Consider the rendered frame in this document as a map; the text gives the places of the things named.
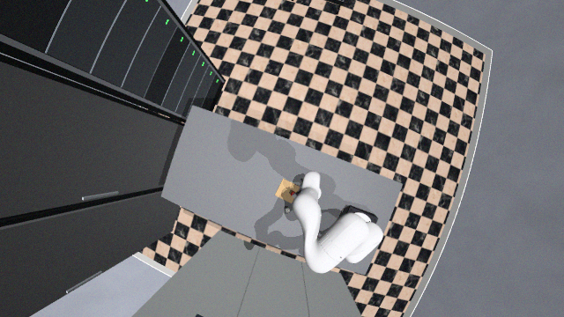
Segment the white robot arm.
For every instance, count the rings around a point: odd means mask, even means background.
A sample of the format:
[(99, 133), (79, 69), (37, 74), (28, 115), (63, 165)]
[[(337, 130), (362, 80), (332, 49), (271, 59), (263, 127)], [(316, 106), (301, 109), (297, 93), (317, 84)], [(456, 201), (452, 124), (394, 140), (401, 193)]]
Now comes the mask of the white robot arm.
[(316, 273), (325, 273), (344, 259), (350, 263), (361, 261), (382, 241), (383, 233), (367, 215), (356, 212), (341, 216), (319, 237), (319, 185), (318, 172), (305, 174), (301, 190), (292, 194), (293, 213), (301, 223), (306, 264)]

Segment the tan mat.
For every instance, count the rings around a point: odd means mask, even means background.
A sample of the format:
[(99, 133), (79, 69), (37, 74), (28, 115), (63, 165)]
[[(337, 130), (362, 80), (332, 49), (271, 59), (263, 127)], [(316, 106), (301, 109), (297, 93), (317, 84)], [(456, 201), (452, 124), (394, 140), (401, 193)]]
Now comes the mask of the tan mat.
[(299, 191), (300, 187), (293, 184), (290, 181), (287, 181), (283, 178), (283, 180), (281, 181), (278, 190), (276, 192), (276, 196), (288, 201), (289, 203), (293, 202), (293, 197), (291, 196), (292, 191), (293, 192), (297, 192)]

